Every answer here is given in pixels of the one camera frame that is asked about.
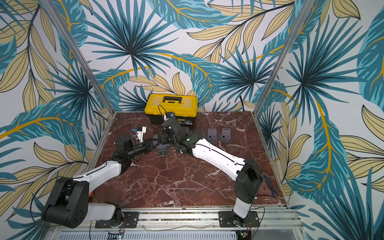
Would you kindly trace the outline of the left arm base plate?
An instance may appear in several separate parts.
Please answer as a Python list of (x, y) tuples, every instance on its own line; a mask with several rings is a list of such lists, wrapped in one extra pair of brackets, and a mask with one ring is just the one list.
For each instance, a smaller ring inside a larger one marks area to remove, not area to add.
[(96, 229), (135, 229), (138, 224), (139, 212), (122, 212), (112, 220), (100, 220), (95, 224)]

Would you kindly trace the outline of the lavender stand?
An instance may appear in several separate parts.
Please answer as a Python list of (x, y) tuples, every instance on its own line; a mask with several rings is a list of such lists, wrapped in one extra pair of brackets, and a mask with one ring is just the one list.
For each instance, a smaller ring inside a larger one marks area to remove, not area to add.
[(231, 129), (223, 128), (220, 134), (220, 141), (223, 143), (229, 143), (231, 141)]
[(217, 134), (217, 129), (216, 128), (208, 128), (207, 131), (207, 140), (213, 144), (217, 141), (218, 134)]
[(190, 133), (190, 130), (189, 130), (189, 128), (188, 128), (188, 127), (183, 127), (183, 129), (185, 130), (185, 132), (186, 132), (187, 134), (189, 134), (189, 133)]

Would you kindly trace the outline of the dark grey stand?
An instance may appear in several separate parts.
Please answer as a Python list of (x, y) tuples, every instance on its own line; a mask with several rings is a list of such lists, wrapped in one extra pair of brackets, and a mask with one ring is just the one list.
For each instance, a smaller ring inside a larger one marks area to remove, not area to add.
[(197, 135), (197, 137), (203, 138), (203, 131), (202, 131), (202, 129), (195, 129), (194, 133)]
[(153, 138), (155, 139), (155, 143), (159, 143), (156, 146), (157, 153), (159, 154), (159, 156), (164, 157), (168, 155), (170, 153), (170, 144), (160, 144), (158, 135), (154, 135)]

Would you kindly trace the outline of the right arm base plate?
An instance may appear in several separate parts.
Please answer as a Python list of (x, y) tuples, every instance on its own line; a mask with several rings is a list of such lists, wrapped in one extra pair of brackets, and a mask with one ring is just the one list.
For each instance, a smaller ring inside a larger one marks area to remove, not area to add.
[(233, 211), (220, 211), (219, 223), (221, 228), (245, 228), (245, 227), (259, 227), (260, 220), (257, 212), (251, 211), (245, 218), (241, 218), (236, 215)]

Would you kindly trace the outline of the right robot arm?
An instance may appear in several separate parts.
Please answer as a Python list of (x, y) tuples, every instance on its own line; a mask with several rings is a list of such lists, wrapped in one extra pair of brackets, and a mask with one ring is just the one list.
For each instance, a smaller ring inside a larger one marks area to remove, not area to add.
[(236, 202), (231, 211), (231, 224), (246, 226), (248, 214), (263, 181), (256, 160), (233, 156), (195, 132), (187, 133), (176, 118), (164, 116), (162, 126), (164, 129), (159, 136), (161, 144), (171, 143), (178, 152), (206, 161), (235, 181)]

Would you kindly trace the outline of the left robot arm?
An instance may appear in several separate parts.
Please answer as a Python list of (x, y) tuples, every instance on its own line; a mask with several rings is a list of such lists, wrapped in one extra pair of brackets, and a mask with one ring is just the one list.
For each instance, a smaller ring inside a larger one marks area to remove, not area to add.
[(71, 229), (93, 221), (106, 221), (114, 228), (120, 227), (125, 221), (121, 207), (90, 203), (89, 195), (105, 182), (125, 173), (134, 157), (150, 153), (158, 144), (156, 139), (144, 139), (136, 145), (130, 137), (119, 139), (115, 155), (104, 164), (82, 175), (56, 180), (41, 219)]

